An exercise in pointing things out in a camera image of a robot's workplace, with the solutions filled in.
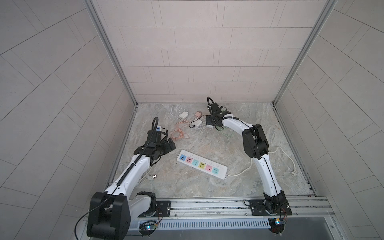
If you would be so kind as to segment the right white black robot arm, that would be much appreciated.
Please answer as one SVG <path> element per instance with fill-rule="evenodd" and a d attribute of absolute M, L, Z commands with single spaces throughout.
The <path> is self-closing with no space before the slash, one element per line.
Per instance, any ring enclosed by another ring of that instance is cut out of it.
<path fill-rule="evenodd" d="M 255 163 L 263 184 L 264 206 L 268 215 L 288 216 L 292 214 L 289 202 L 280 187 L 273 171 L 269 143 L 261 125 L 251 125 L 231 114 L 226 107 L 219 106 L 211 97 L 207 97 L 209 126 L 227 127 L 242 136 L 243 148 L 251 161 Z"/>

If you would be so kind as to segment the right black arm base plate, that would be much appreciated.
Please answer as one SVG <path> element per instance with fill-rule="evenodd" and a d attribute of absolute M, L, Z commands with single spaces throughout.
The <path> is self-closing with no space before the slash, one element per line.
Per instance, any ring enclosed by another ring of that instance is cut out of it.
<path fill-rule="evenodd" d="M 292 215 L 292 210 L 288 201 L 284 201 L 281 207 L 277 207 L 276 214 L 274 215 L 271 215 L 267 212 L 264 202 L 265 200 L 248 200 L 246 201 L 246 205 L 251 208 L 253 216 L 267 216 L 269 218 L 277 218 L 278 216 L 284 217 L 285 215 Z"/>

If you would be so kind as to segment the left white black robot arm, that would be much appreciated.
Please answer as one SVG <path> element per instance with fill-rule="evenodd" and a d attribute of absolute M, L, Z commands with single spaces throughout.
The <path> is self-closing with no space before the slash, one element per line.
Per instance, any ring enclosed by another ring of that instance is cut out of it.
<path fill-rule="evenodd" d="M 162 156 L 176 149 L 168 137 L 169 131 L 159 126 L 155 117 L 145 144 L 134 151 L 129 165 L 118 179 L 103 192 L 96 192 L 87 212 L 87 236 L 101 240 L 123 240 L 131 221 L 140 215 L 161 218 L 155 193 L 139 192 L 130 199 L 134 188 L 146 171 L 157 164 Z"/>

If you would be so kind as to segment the white multicolour socket power strip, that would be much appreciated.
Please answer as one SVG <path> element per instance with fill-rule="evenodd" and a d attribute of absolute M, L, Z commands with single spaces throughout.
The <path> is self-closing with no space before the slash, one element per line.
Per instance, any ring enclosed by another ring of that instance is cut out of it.
<path fill-rule="evenodd" d="M 177 161 L 221 180 L 225 180 L 227 177 L 228 167 L 186 150 L 181 150 Z"/>

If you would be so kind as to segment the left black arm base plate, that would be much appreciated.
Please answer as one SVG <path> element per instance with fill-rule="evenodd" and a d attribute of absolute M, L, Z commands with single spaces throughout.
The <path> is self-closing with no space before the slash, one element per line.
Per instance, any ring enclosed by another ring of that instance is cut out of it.
<path fill-rule="evenodd" d="M 157 218 L 157 217 L 169 217 L 171 211 L 171 201 L 156 201 L 155 209 L 148 210 L 145 213 L 139 215 L 139 218 Z"/>

